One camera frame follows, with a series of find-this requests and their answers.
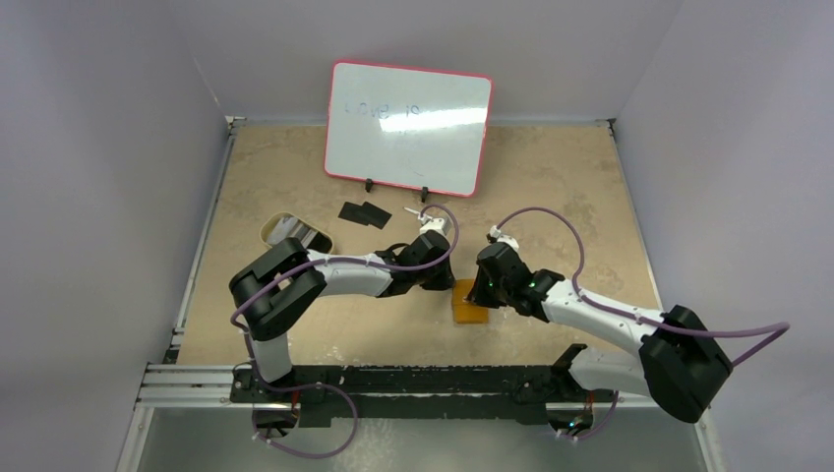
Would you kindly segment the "yellow leather card holder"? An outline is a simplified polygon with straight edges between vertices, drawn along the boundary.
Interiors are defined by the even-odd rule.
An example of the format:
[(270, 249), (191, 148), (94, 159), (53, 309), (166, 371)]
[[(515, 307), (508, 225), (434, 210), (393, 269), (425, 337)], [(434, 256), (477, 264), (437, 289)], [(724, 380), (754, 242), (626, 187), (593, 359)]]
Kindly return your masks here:
[(452, 289), (451, 313), (457, 325), (485, 325), (489, 322), (489, 310), (469, 300), (474, 282), (474, 279), (458, 279)]

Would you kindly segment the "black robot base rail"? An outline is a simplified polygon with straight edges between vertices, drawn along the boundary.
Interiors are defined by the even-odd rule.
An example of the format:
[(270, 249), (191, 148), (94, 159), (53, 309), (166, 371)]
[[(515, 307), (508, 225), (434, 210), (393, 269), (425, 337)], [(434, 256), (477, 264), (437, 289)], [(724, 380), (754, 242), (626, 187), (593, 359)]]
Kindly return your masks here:
[(336, 418), (511, 420), (587, 426), (593, 403), (610, 390), (586, 390), (559, 365), (336, 366), (298, 365), (287, 378), (263, 385), (248, 368), (233, 372), (230, 400), (256, 407), (296, 406), (304, 428)]

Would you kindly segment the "black credit card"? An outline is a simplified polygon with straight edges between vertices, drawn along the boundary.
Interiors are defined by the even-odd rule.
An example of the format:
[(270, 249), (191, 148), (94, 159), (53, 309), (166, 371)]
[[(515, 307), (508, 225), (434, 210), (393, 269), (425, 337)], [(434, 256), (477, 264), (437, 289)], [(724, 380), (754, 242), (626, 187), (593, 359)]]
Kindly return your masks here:
[(391, 218), (390, 212), (375, 206), (370, 202), (362, 203), (361, 213), (369, 225), (378, 229), (384, 229)]
[(338, 217), (360, 225), (367, 226), (371, 224), (371, 217), (368, 214), (368, 208), (364, 205), (357, 205), (351, 202), (343, 203)]

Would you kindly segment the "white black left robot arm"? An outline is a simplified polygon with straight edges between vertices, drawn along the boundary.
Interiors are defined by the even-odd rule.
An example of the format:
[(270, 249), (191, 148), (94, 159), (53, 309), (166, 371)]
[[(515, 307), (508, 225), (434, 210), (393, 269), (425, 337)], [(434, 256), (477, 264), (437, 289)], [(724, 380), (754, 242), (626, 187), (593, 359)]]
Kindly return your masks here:
[(287, 238), (235, 274), (228, 288), (236, 312), (245, 320), (248, 351), (258, 369), (255, 389), (279, 402), (292, 392), (288, 331), (320, 298), (362, 295), (389, 298), (414, 286), (446, 291), (455, 284), (451, 242), (428, 230), (410, 243), (395, 244), (366, 256), (345, 257), (305, 248)]

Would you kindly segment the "beige oval plastic tray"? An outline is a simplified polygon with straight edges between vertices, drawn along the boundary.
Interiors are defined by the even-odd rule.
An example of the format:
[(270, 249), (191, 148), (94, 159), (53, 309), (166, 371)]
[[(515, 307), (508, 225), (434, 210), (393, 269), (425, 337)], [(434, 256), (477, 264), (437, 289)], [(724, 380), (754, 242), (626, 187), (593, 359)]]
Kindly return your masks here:
[(324, 230), (291, 212), (276, 213), (261, 227), (260, 239), (269, 248), (286, 238), (295, 238), (304, 248), (319, 253), (330, 254), (334, 249), (332, 238)]

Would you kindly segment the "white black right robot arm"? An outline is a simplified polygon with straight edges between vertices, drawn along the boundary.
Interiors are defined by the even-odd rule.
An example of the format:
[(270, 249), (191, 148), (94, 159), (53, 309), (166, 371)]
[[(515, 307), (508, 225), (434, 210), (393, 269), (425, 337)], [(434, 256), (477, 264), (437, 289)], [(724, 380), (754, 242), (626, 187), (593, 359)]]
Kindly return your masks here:
[(608, 298), (596, 301), (548, 269), (530, 270), (511, 245), (496, 242), (476, 258), (472, 302), (510, 307), (519, 315), (566, 325), (617, 346), (580, 349), (555, 369), (552, 386), (566, 400), (608, 389), (651, 398), (685, 423), (697, 422), (734, 370), (697, 314), (640, 309)]

